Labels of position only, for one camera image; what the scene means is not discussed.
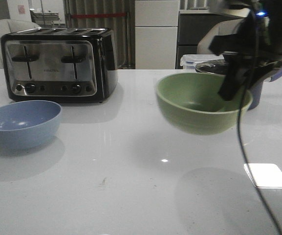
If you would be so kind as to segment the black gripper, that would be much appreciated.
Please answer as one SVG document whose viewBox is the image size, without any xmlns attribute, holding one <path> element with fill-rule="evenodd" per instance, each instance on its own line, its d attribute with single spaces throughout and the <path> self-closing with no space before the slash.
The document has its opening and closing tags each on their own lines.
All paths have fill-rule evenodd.
<svg viewBox="0 0 282 235">
<path fill-rule="evenodd" d="M 250 88 L 282 66 L 282 14 L 250 14 L 242 19 L 236 33 L 215 36 L 209 49 L 222 54 L 228 64 L 218 94 L 230 101 L 242 86 Z"/>
</svg>

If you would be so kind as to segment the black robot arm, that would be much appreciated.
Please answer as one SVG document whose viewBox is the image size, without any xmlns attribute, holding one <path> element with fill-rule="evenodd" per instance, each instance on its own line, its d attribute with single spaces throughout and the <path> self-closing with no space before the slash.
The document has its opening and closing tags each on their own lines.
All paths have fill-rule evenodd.
<svg viewBox="0 0 282 235">
<path fill-rule="evenodd" d="M 232 100 L 242 86 L 256 86 L 282 65 L 282 0 L 212 0 L 209 11 L 241 18 L 234 32 L 215 36 L 209 46 L 228 62 L 218 94 Z"/>
</svg>

